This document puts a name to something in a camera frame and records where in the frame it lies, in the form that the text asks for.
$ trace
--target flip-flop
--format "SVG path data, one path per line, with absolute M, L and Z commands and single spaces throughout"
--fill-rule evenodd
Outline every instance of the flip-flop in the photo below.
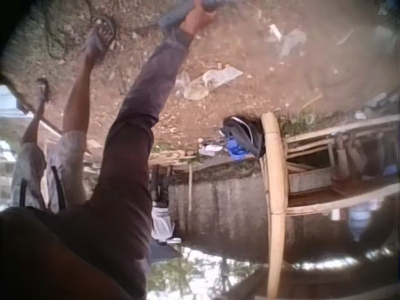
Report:
M 111 43 L 116 36 L 116 26 L 113 20 L 106 16 L 97 17 L 90 30 L 89 35 L 86 38 L 84 50 L 87 47 L 92 47 L 94 53 L 94 63 L 95 65 L 100 64 Z
M 49 102 L 49 82 L 46 78 L 37 78 L 35 81 L 35 93 L 40 102 Z

